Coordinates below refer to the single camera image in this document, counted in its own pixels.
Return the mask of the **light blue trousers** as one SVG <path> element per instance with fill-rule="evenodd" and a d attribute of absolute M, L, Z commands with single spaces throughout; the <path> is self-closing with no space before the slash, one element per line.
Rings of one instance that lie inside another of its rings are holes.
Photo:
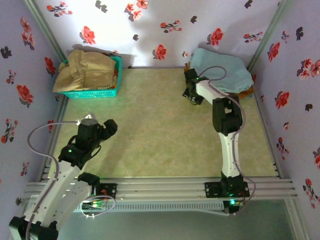
<path fill-rule="evenodd" d="M 197 48 L 190 59 L 190 68 L 214 80 L 212 84 L 225 93 L 238 94 L 254 84 L 244 62 L 237 56 Z"/>

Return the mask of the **brown folded trousers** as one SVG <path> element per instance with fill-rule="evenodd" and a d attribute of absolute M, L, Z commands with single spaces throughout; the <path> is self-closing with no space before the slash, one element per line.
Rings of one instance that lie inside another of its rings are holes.
<path fill-rule="evenodd" d="M 184 68 L 183 68 L 184 73 L 186 73 L 190 69 L 191 69 L 190 68 L 190 62 L 185 63 L 184 64 Z M 238 93 L 237 96 L 239 97 L 240 100 L 242 100 L 242 99 L 246 99 L 246 98 L 252 97 L 253 94 L 254 94 L 254 85 L 252 85 L 249 89 Z"/>

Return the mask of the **beige trousers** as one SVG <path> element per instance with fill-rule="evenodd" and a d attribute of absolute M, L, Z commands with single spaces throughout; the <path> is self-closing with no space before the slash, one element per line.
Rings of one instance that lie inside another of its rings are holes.
<path fill-rule="evenodd" d="M 101 78 L 113 74 L 116 62 L 100 52 L 72 51 L 58 67 L 53 92 L 98 90 Z"/>

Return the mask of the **teal plastic basket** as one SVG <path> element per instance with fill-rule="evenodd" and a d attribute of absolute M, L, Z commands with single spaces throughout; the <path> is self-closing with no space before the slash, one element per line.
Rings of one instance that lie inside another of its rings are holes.
<path fill-rule="evenodd" d="M 116 97 L 122 82 L 123 60 L 120 56 L 111 56 L 110 58 L 115 61 L 115 69 L 117 70 L 117 82 L 115 87 L 108 89 L 63 91 L 58 93 L 63 94 L 70 99 L 94 99 Z"/>

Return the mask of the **small circuit board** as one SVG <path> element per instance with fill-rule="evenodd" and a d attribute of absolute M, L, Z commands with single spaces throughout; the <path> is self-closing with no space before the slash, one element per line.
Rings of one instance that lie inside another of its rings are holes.
<path fill-rule="evenodd" d="M 82 202 L 82 210 L 102 210 L 106 207 L 107 200 L 84 200 Z"/>
<path fill-rule="evenodd" d="M 242 199 L 230 199 L 227 201 L 229 207 L 239 207 L 241 208 L 245 204 L 246 200 Z"/>

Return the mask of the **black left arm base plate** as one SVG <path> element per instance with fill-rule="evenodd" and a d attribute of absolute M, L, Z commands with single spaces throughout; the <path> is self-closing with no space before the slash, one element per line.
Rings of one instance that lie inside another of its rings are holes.
<path fill-rule="evenodd" d="M 117 187 L 118 185 L 116 183 L 100 183 L 96 187 L 96 195 L 101 194 L 115 198 L 117 194 Z"/>

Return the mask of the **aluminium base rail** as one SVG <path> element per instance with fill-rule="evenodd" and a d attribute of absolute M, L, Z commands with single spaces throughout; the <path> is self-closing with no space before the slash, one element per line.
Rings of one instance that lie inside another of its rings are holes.
<path fill-rule="evenodd" d="M 217 177 L 116 177 L 102 178 L 101 183 L 117 184 L 116 200 L 120 202 L 204 201 L 205 183 L 218 182 Z M 247 181 L 252 200 L 297 198 L 290 179 L 254 177 Z"/>

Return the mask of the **aluminium corner post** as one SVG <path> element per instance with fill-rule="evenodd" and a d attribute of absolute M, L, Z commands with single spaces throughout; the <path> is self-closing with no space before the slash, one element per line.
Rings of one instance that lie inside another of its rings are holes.
<path fill-rule="evenodd" d="M 292 3 L 292 0 L 279 1 L 279 4 L 277 6 L 277 10 L 276 10 L 275 14 L 273 15 L 271 22 L 269 23 L 269 25 L 268 25 L 268 27 L 262 37 L 260 44 L 258 45 L 252 59 L 250 60 L 248 66 L 247 66 L 247 70 L 249 72 L 254 68 L 256 62 L 258 61 L 259 56 L 264 51 L 265 47 L 267 46 L 268 41 L 270 40 L 270 38 L 274 34 L 274 31 L 277 29 L 278 25 L 280 24 L 280 22 L 282 21 L 282 19 L 286 15 L 286 12 L 290 8 L 291 3 Z"/>
<path fill-rule="evenodd" d="M 40 10 L 36 0 L 23 0 L 30 13 L 32 14 L 34 20 L 37 22 L 39 28 L 42 33 L 48 40 L 51 48 L 56 53 L 57 57 L 63 62 L 66 59 L 66 55 L 64 54 L 62 48 L 60 47 L 53 31 L 51 30 L 48 22 L 45 19 L 42 11 Z"/>

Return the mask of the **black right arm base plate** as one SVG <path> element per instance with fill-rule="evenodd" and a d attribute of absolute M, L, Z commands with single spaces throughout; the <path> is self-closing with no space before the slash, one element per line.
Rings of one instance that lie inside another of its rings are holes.
<path fill-rule="evenodd" d="M 247 182 L 229 189 L 223 187 L 221 182 L 205 182 L 204 192 L 207 198 L 248 198 L 250 196 Z"/>

